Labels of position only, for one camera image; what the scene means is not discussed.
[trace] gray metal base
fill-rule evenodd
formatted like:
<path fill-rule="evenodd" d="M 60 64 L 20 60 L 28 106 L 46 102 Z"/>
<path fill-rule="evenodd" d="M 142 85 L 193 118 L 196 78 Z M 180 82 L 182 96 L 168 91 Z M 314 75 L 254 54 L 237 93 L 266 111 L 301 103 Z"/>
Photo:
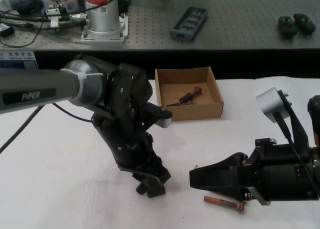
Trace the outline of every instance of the gray metal base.
<path fill-rule="evenodd" d="M 80 28 L 42 32 L 25 49 L 34 51 L 131 51 L 131 50 L 251 50 L 320 48 L 320 0 L 132 0 L 127 16 L 128 39 L 124 44 L 82 44 Z M 169 32 L 189 6 L 206 8 L 207 18 L 193 41 L 178 42 Z M 299 32 L 281 37 L 278 18 L 307 14 L 317 26 L 311 36 Z M 3 41 L 29 43 L 35 31 L 15 30 Z"/>
<path fill-rule="evenodd" d="M 119 16 L 120 23 L 124 27 L 123 30 L 119 30 L 115 33 L 92 33 L 87 29 L 83 30 L 81 35 L 81 43 L 82 44 L 96 44 L 96 43 L 104 43 L 104 44 L 124 44 L 125 38 L 128 37 L 128 17 L 124 16 L 124 18 Z"/>

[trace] open cardboard box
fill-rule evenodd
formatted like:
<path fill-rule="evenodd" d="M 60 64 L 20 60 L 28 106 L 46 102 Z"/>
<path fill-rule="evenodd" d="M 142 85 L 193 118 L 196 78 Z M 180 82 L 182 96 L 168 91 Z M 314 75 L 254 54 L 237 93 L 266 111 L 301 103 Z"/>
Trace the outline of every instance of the open cardboard box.
<path fill-rule="evenodd" d="M 192 100 L 193 104 L 167 107 L 198 86 L 202 92 Z M 156 69 L 155 89 L 158 105 L 172 112 L 173 121 L 221 117 L 224 101 L 211 67 Z"/>

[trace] white tablecloth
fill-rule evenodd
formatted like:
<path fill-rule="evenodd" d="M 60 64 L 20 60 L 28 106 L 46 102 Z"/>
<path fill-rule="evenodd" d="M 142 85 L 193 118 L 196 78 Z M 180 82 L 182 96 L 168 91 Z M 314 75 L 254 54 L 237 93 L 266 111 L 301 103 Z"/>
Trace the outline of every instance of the white tablecloth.
<path fill-rule="evenodd" d="M 189 171 L 236 152 L 250 155 L 255 139 L 270 137 L 278 144 L 286 143 L 278 125 L 263 115 L 256 102 L 257 95 L 272 87 L 289 93 L 310 145 L 315 146 L 307 103 L 320 94 L 320 79 L 219 80 L 218 86 L 224 100 L 220 119 L 149 129 L 154 150 L 171 173 L 166 195 L 151 199 L 136 193 L 139 183 L 130 173 L 118 170 L 111 151 L 90 123 L 46 105 L 0 155 L 0 228 L 318 229 L 318 201 L 261 206 L 254 200 L 238 213 L 205 203 L 204 196 L 219 196 L 190 188 Z M 155 93 L 150 101 L 156 103 Z M 59 105 L 84 118 L 92 115 L 68 102 Z M 0 115 L 1 145 L 33 110 Z"/>

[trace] robotic arm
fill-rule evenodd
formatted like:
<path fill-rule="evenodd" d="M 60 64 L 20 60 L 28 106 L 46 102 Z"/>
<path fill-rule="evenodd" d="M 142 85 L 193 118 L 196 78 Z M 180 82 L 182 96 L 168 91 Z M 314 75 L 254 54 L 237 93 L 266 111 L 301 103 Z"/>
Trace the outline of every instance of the robotic arm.
<path fill-rule="evenodd" d="M 309 147 L 308 136 L 299 122 L 288 94 L 272 88 L 257 97 L 263 113 L 281 128 L 289 144 L 277 145 L 275 139 L 255 140 L 248 157 L 238 152 L 229 158 L 189 172 L 192 188 L 226 194 L 238 201 L 308 201 L 319 199 L 320 151 Z M 319 146 L 320 96 L 308 103 L 316 145 Z M 290 117 L 294 142 L 284 121 Z"/>
<path fill-rule="evenodd" d="M 147 133 L 153 124 L 166 128 L 172 113 L 148 102 L 152 87 L 144 70 L 80 56 L 60 71 L 1 71 L 0 113 L 69 100 L 94 112 L 91 122 L 122 171 L 140 182 L 139 194 L 166 193 L 171 177 L 153 150 Z"/>

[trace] black wire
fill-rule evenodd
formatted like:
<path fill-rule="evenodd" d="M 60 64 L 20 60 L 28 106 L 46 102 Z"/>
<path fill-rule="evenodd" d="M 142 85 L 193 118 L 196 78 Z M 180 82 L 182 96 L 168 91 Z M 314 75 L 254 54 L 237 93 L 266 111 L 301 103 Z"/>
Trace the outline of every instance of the black wire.
<path fill-rule="evenodd" d="M 19 136 L 19 134 L 28 126 L 32 119 L 40 112 L 44 105 L 39 106 L 32 112 L 32 114 L 27 118 L 27 120 L 20 126 L 20 128 L 6 141 L 5 144 L 0 148 L 0 154 Z"/>
<path fill-rule="evenodd" d="M 291 137 L 288 137 L 287 138 L 288 142 L 289 142 L 289 145 L 291 146 L 292 148 L 292 151 L 293 153 L 295 154 L 295 156 L 298 158 L 305 174 L 307 175 L 308 179 L 310 180 L 311 182 L 311 185 L 313 187 L 313 189 L 316 191 L 316 193 L 318 194 L 318 196 L 320 197 L 320 188 L 318 188 L 315 180 L 312 178 L 310 172 L 309 172 L 309 169 L 307 168 L 305 162 L 301 159 L 301 156 L 300 154 L 297 152 L 297 150 L 295 149 L 295 146 L 294 146 L 294 142 L 292 141 Z"/>
<path fill-rule="evenodd" d="M 70 112 L 66 111 L 61 106 L 57 105 L 56 103 L 52 103 L 52 105 L 54 105 L 56 108 L 58 108 L 59 110 L 63 111 L 65 114 L 69 115 L 70 117 L 73 117 L 75 119 L 78 119 L 78 120 L 86 122 L 86 123 L 90 123 L 91 122 L 91 120 L 87 120 L 87 119 L 84 119 L 84 118 L 81 118 L 79 116 L 71 114 Z"/>
<path fill-rule="evenodd" d="M 12 8 L 12 9 L 8 10 L 8 12 L 11 12 L 11 11 L 16 10 L 16 9 L 17 9 L 17 8 Z M 0 23 L 1 23 L 2 16 L 5 15 L 5 14 L 6 14 L 6 12 L 4 12 L 4 13 L 2 13 L 2 14 L 0 15 Z M 6 44 L 6 43 L 2 42 L 2 41 L 1 41 L 1 36 L 0 36 L 0 44 L 2 44 L 2 45 L 4 45 L 4 46 L 7 46 L 7 47 L 11 47 L 11 48 L 24 48 L 24 47 L 30 46 L 32 43 L 35 42 L 35 40 L 37 39 L 37 37 L 38 37 L 38 35 L 40 34 L 40 32 L 41 32 L 41 30 L 42 30 L 42 27 L 43 27 L 43 25 L 44 25 L 44 22 L 45 22 L 45 20 L 44 20 L 44 15 L 41 14 L 41 16 L 42 16 L 41 25 L 40 25 L 37 33 L 35 34 L 33 40 L 32 40 L 30 43 L 24 44 L 24 45 L 10 45 L 10 44 Z"/>
<path fill-rule="evenodd" d="M 17 28 L 23 28 L 23 29 L 27 29 L 27 30 L 36 30 L 37 28 L 33 28 L 33 27 L 28 27 L 25 26 L 24 24 L 14 24 L 14 23 L 10 23 L 10 22 L 3 22 L 4 24 L 8 25 L 8 26 L 13 26 L 13 27 L 17 27 Z M 70 23 L 70 25 L 60 25 L 59 27 L 42 27 L 41 31 L 53 31 L 53 30 L 60 30 L 60 29 L 70 29 L 70 28 L 75 28 L 75 27 L 80 27 L 80 26 L 84 26 L 86 25 L 85 21 L 79 21 L 76 23 Z"/>
<path fill-rule="evenodd" d="M 14 21 L 26 21 L 26 22 L 35 22 L 35 23 L 41 23 L 42 19 L 41 18 L 31 18 L 31 17 L 20 17 L 20 16 L 6 16 L 3 15 L 2 16 L 3 19 L 7 19 L 7 20 L 14 20 Z M 50 19 L 45 18 L 44 21 L 50 22 Z"/>
<path fill-rule="evenodd" d="M 67 14 L 54 14 L 54 15 L 47 15 L 47 17 L 59 17 L 59 16 L 66 16 L 66 15 L 74 15 L 74 14 L 79 14 L 79 13 L 86 13 L 86 12 L 89 12 L 89 11 L 92 11 L 94 9 L 97 9 L 97 8 L 101 8 L 103 6 L 106 6 L 108 3 L 111 3 L 113 2 L 114 0 L 108 0 L 107 2 L 101 4 L 101 5 L 97 5 L 97 6 L 94 6 L 94 7 L 91 7 L 91 8 L 88 8 L 88 9 L 85 9 L 83 11 L 75 11 L 75 12 L 70 12 L 70 13 L 67 13 Z M 19 15 L 19 14 L 14 14 L 14 13 L 5 13 L 5 14 L 8 14 L 8 15 L 11 15 L 11 16 L 16 16 L 16 17 L 28 17 L 28 15 Z"/>
<path fill-rule="evenodd" d="M 103 7 L 103 6 L 106 6 L 108 3 L 111 3 L 112 1 L 114 1 L 114 0 L 107 0 L 107 2 L 105 2 L 105 3 L 101 4 L 101 5 L 97 5 L 97 6 L 94 6 L 94 7 L 88 8 L 88 9 L 85 9 L 83 12 L 88 12 L 88 11 L 91 11 L 91 10 L 94 10 L 94 9 L 97 9 L 97 8 L 101 8 L 101 7 Z M 11 11 L 16 10 L 16 9 L 17 9 L 17 7 L 12 8 L 12 9 L 7 10 L 7 11 L 1 11 L 1 10 L 0 10 L 0 12 L 1 12 L 1 15 L 0 15 L 0 23 L 1 23 L 1 20 L 2 20 L 3 16 L 5 16 L 7 13 L 10 13 Z M 72 14 L 78 14 L 78 12 L 68 13 L 68 15 L 72 15 Z M 62 15 L 61 15 L 61 14 L 56 14 L 56 15 L 50 15 L 50 16 L 51 16 L 51 17 L 58 17 L 58 16 L 62 16 Z M 45 22 L 45 18 L 44 18 L 44 15 L 43 15 L 43 14 L 41 14 L 41 19 L 42 19 L 42 20 L 41 20 L 41 25 L 40 25 L 40 27 L 39 27 L 39 29 L 38 29 L 35 37 L 33 38 L 33 40 L 32 40 L 30 43 L 25 44 L 25 45 L 10 45 L 10 44 L 6 44 L 6 43 L 2 42 L 2 41 L 1 41 L 1 37 L 0 37 L 0 44 L 2 44 L 2 45 L 4 45 L 4 46 L 7 46 L 7 47 L 11 47 L 11 48 L 24 48 L 24 47 L 30 46 L 32 43 L 35 42 L 35 40 L 37 39 L 37 37 L 38 37 L 38 35 L 40 34 L 41 30 L 57 30 L 57 29 L 60 29 L 60 27 L 59 27 L 59 28 L 48 28 L 48 29 L 44 29 L 44 28 L 43 28 L 43 25 L 44 25 L 44 22 Z M 19 27 L 19 26 L 15 25 L 15 24 L 9 23 L 9 22 L 7 22 L 7 25 Z M 63 27 L 63 28 L 64 28 L 64 29 L 68 29 L 68 28 L 73 28 L 73 27 L 77 27 L 77 25 L 73 24 L 73 25 L 70 25 L 70 26 L 65 26 L 65 27 Z"/>

